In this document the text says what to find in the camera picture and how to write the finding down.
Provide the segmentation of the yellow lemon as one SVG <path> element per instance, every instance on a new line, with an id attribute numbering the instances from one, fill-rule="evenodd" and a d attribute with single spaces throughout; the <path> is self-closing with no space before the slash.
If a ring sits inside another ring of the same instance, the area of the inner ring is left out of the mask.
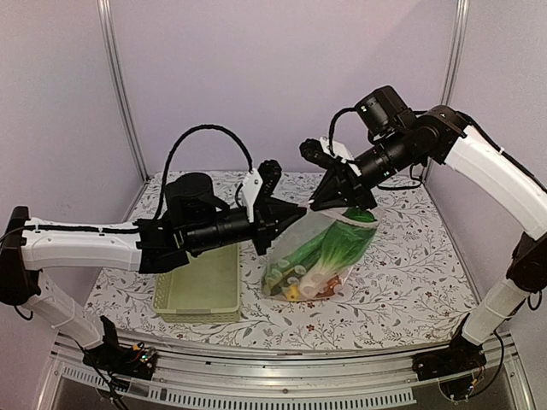
<path id="1" fill-rule="evenodd" d="M 297 302 L 300 298 L 298 287 L 292 285 L 285 289 L 285 298 L 289 302 Z"/>

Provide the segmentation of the brown potato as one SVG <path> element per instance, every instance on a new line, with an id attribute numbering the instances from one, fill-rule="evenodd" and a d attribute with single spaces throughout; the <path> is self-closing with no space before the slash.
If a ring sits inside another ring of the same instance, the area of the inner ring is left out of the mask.
<path id="1" fill-rule="evenodd" d="M 322 295 L 324 297 L 334 296 L 341 289 L 342 286 L 343 284 L 340 277 L 336 276 L 327 282 L 326 288 L 322 292 Z"/>

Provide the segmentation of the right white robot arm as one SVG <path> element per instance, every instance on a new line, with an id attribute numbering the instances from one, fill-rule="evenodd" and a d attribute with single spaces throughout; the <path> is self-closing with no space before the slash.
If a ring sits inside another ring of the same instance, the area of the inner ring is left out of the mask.
<path id="1" fill-rule="evenodd" d="M 367 128 L 371 146 L 359 155 L 334 140 L 344 114 L 356 114 Z M 472 183 L 480 203 L 498 205 L 520 227 L 508 270 L 459 324 L 442 354 L 448 372 L 460 372 L 472 362 L 475 350 L 498 326 L 529 296 L 545 290 L 546 189 L 468 114 L 446 105 L 415 111 L 385 85 L 340 109 L 326 137 L 301 143 L 300 153 L 326 172 L 310 198 L 314 211 L 375 208 L 374 188 L 403 170 L 433 161 Z"/>

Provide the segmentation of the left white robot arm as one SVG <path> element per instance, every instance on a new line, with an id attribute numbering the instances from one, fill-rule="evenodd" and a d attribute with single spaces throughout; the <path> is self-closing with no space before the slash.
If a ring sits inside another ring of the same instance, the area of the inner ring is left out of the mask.
<path id="1" fill-rule="evenodd" d="M 188 264 L 191 257 L 251 241 L 258 255 L 301 219 L 306 208 L 273 196 L 278 177 L 248 172 L 242 207 L 214 193 L 205 173 L 186 173 L 161 189 L 157 214 L 114 225 L 77 225 L 33 218 L 26 206 L 12 210 L 1 237 L 1 302 L 24 307 L 70 336 L 108 370 L 127 362 L 115 325 L 87 313 L 45 273 L 52 267 L 107 267 L 158 274 Z"/>

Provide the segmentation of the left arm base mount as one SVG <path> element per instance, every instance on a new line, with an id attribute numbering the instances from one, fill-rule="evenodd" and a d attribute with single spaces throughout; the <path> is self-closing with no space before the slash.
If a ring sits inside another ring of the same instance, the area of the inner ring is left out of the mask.
<path id="1" fill-rule="evenodd" d="M 105 316 L 101 316 L 100 320 L 104 330 L 102 343 L 95 348 L 84 349 L 83 363 L 109 375 L 151 380 L 156 370 L 156 349 L 146 347 L 144 343 L 121 346 L 114 323 Z"/>

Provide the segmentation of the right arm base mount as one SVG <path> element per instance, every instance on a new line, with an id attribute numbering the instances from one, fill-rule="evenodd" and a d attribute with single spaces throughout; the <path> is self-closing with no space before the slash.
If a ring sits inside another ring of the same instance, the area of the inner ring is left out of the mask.
<path id="1" fill-rule="evenodd" d="M 485 365 L 486 357 L 482 346 L 466 340 L 461 329 L 446 348 L 416 354 L 412 358 L 412 370 L 420 381 L 465 372 L 461 378 L 440 384 L 441 393 L 452 401 L 466 400 L 471 396 Z"/>

